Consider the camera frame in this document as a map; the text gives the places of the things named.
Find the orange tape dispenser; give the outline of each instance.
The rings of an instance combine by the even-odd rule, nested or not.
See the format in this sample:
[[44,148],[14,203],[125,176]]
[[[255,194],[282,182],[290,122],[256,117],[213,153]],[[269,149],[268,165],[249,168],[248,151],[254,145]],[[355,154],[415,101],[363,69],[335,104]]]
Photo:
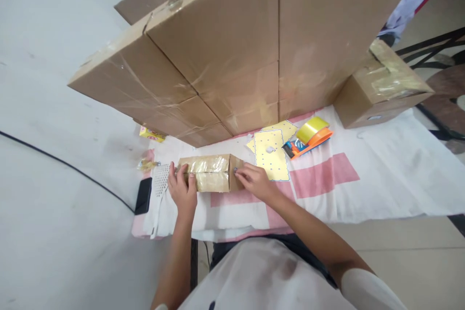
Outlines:
[[329,124],[325,120],[315,116],[297,131],[296,140],[286,142],[282,148],[289,158],[294,160],[329,140],[333,131],[328,127]]

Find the white wall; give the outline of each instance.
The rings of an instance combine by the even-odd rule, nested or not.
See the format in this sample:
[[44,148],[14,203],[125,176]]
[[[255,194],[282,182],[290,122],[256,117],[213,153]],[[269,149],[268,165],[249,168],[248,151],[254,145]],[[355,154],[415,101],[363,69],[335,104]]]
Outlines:
[[[82,169],[132,207],[148,143],[66,86],[126,27],[119,0],[0,0],[0,130]],[[148,309],[168,241],[72,169],[0,136],[0,309]]]

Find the white shirt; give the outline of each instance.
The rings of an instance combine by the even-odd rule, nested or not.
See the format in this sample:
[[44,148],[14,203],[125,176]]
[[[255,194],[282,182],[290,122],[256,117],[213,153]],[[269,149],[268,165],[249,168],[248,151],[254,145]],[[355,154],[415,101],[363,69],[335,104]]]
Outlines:
[[283,243],[256,237],[229,251],[179,309],[406,310],[394,292],[366,270],[348,270],[341,283],[341,291],[335,290]]

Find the packing tape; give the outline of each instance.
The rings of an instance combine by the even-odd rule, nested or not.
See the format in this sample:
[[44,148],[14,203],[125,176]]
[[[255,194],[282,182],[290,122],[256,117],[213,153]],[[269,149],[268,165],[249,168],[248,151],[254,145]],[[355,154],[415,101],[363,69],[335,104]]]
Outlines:
[[297,131],[296,137],[302,143],[307,145],[314,135],[316,135],[323,128],[328,127],[329,124],[325,120],[315,116],[303,124],[303,126]]

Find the yellow card with holes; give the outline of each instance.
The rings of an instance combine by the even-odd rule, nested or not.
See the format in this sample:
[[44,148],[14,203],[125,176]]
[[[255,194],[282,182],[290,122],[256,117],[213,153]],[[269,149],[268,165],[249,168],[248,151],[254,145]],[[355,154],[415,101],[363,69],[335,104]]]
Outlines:
[[[284,120],[283,122],[274,124],[272,126],[264,127],[262,131],[271,131],[275,129],[280,129],[282,130],[282,140],[284,142],[287,142],[289,139],[292,138],[292,136],[297,132],[298,128],[295,126],[293,123],[290,123],[287,120]],[[247,147],[252,150],[253,153],[255,153],[254,149],[254,141],[253,139],[250,140],[250,142],[247,143]]]
[[282,130],[260,131],[253,135],[255,142],[255,165],[263,167],[272,181],[288,181],[286,154],[282,148]]

